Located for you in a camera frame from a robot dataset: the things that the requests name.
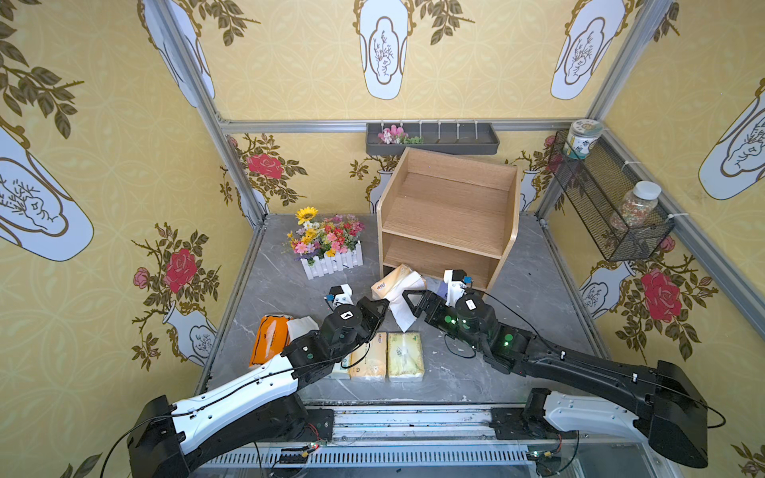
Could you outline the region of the pale orange tissue pack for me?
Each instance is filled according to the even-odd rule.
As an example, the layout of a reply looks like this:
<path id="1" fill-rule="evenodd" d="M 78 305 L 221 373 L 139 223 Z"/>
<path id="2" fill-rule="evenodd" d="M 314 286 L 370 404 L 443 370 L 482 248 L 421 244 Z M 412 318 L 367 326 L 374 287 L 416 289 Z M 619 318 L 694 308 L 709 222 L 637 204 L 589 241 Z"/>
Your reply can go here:
<path id="1" fill-rule="evenodd" d="M 404 291 L 424 290 L 427 284 L 424 276 L 402 264 L 376 282 L 371 287 L 371 292 L 375 300 L 385 299 L 390 302 L 390 310 L 396 323 L 400 330 L 406 333 L 416 321 L 416 317 L 404 300 Z"/>

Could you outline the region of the yellow green tissue pack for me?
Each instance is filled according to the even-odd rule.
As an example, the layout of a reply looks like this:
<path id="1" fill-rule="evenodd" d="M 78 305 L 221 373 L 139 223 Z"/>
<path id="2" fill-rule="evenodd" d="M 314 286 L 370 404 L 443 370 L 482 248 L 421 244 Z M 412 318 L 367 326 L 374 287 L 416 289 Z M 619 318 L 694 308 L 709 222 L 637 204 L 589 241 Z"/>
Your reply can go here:
<path id="1" fill-rule="evenodd" d="M 388 335 L 386 372 L 390 382 L 421 382 L 424 379 L 426 367 L 420 333 Z"/>

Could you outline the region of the white green tissue pack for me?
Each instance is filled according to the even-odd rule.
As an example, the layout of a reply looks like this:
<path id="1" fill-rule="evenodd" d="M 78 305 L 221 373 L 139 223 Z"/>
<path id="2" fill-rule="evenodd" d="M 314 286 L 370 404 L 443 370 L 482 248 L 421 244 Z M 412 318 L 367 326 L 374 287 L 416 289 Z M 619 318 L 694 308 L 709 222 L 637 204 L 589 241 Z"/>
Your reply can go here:
<path id="1" fill-rule="evenodd" d="M 350 378 L 350 370 L 344 368 L 341 364 L 335 364 L 332 372 L 329 374 L 329 378 L 333 380 L 348 380 Z"/>

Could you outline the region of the wooden three-tier shelf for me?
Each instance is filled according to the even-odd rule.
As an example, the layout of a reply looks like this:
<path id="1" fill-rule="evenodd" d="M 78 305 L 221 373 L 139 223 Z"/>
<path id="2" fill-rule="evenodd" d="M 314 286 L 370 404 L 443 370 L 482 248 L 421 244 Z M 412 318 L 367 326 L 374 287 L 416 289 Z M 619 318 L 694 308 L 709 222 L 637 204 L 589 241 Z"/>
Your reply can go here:
<path id="1" fill-rule="evenodd" d="M 408 147 L 377 206 L 380 271 L 460 269 L 490 291 L 518 236 L 520 186 L 513 165 Z"/>

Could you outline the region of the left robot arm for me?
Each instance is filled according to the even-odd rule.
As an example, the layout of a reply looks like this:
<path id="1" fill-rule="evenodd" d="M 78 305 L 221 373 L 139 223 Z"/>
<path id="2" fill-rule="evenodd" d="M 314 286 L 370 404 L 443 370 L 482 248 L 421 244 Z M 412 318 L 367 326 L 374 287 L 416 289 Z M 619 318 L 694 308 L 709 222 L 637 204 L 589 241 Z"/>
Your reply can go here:
<path id="1" fill-rule="evenodd" d="M 307 412 L 298 392 L 371 342 L 390 303 L 340 304 L 266 364 L 199 396 L 148 402 L 127 433 L 135 477 L 187 477 L 207 461 L 249 442 L 299 431 Z"/>

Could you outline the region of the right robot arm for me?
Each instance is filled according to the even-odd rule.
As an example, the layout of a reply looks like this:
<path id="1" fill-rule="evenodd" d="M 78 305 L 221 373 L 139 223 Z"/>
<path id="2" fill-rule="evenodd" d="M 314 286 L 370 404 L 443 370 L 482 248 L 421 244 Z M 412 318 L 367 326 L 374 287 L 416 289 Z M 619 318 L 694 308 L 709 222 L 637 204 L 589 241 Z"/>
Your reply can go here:
<path id="1" fill-rule="evenodd" d="M 402 296 L 414 316 L 466 343 L 498 372 L 553 380 L 605 398 L 635 414 L 637 431 L 653 450 L 686 467 L 707 467 L 708 406 L 676 364 L 634 366 L 564 348 L 503 324 L 473 291 L 454 305 L 430 290 L 406 290 Z"/>

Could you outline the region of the flowers in white fence planter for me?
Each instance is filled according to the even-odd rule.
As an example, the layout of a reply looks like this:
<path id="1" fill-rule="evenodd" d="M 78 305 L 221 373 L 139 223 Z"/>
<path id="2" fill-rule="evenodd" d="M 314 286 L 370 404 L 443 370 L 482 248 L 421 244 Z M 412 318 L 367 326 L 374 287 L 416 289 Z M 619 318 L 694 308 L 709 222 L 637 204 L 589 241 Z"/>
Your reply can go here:
<path id="1" fill-rule="evenodd" d="M 288 234 L 289 247 L 308 280 L 363 265 L 361 235 L 366 225 L 358 217 L 337 214 L 321 219 L 315 207 L 295 214 L 298 229 Z"/>

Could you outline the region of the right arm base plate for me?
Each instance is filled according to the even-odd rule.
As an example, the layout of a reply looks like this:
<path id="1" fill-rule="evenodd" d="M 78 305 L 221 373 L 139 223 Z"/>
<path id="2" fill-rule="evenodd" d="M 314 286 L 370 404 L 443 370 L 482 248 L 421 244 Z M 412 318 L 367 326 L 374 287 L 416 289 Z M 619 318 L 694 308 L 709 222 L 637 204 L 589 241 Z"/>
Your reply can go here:
<path id="1" fill-rule="evenodd" d="M 519 407 L 496 407 L 490 412 L 489 427 L 498 440 L 544 438 L 545 432 L 535 418 Z"/>

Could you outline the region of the small pink flower plant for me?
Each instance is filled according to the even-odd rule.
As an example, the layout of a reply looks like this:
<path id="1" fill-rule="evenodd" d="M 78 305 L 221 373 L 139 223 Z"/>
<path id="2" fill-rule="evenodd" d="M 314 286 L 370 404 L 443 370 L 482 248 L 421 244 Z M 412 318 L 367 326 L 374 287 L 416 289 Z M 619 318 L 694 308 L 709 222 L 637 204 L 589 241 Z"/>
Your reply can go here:
<path id="1" fill-rule="evenodd" d="M 384 127 L 378 133 L 378 139 L 383 145 L 422 145 L 424 139 L 418 135 L 410 135 L 400 125 Z"/>

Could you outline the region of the beige orange tissue pack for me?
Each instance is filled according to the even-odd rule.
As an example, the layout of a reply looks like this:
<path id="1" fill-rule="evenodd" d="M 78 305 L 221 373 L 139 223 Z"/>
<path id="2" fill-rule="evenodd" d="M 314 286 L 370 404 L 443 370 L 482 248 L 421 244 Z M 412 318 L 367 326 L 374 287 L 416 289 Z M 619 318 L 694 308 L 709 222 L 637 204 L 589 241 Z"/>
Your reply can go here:
<path id="1" fill-rule="evenodd" d="M 351 354 L 350 379 L 354 382 L 384 382 L 388 364 L 388 334 L 381 332 Z"/>

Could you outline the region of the grey wall tray shelf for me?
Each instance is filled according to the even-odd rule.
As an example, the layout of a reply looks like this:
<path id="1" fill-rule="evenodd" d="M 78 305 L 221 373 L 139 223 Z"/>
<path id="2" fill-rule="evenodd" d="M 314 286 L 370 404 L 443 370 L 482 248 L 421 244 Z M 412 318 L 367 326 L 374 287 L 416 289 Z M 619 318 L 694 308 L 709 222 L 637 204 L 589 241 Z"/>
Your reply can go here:
<path id="1" fill-rule="evenodd" d="M 383 145 L 378 133 L 400 125 L 410 135 L 424 139 L 422 145 Z M 487 121 L 379 121 L 366 123 L 368 155 L 402 155 L 405 149 L 425 149 L 448 155 L 496 155 L 500 139 Z"/>

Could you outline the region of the clear jar with snacks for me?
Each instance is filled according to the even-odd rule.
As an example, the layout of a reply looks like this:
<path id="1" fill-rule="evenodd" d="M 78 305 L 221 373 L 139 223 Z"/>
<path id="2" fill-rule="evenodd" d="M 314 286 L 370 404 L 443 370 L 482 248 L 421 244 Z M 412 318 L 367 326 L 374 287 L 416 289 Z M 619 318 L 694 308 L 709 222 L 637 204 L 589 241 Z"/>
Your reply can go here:
<path id="1" fill-rule="evenodd" d="M 626 232 L 642 226 L 657 207 L 663 190 L 651 181 L 639 181 L 629 190 L 617 210 L 610 217 L 609 223 L 616 230 Z"/>

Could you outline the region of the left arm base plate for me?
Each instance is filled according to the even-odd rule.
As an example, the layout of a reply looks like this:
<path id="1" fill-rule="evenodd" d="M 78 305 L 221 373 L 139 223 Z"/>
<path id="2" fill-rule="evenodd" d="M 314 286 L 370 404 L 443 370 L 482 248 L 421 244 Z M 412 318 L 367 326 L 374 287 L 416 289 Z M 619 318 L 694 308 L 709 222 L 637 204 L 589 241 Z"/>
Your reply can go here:
<path id="1" fill-rule="evenodd" d="M 299 429 L 299 441 L 331 441 L 334 434 L 335 411 L 332 408 L 308 408 L 307 418 Z"/>

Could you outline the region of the white lidded patterned jar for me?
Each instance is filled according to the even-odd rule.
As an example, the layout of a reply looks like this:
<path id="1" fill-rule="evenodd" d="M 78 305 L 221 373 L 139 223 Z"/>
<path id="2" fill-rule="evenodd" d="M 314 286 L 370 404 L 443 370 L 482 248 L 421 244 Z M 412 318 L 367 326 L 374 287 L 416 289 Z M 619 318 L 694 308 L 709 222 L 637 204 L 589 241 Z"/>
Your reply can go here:
<path id="1" fill-rule="evenodd" d="M 599 141 L 604 125 L 595 119 L 577 119 L 570 125 L 563 153 L 569 159 L 585 159 Z"/>

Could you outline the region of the purple tissue pack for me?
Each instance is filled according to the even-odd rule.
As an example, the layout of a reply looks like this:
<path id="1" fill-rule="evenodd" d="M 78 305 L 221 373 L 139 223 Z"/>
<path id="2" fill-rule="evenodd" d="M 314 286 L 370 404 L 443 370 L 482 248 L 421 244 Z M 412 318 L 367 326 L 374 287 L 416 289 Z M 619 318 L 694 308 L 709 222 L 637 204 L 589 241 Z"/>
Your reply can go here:
<path id="1" fill-rule="evenodd" d="M 438 297 L 446 300 L 447 294 L 448 294 L 448 284 L 442 282 L 442 280 L 433 280 L 430 284 L 428 284 L 428 289 L 430 291 L 436 293 Z"/>

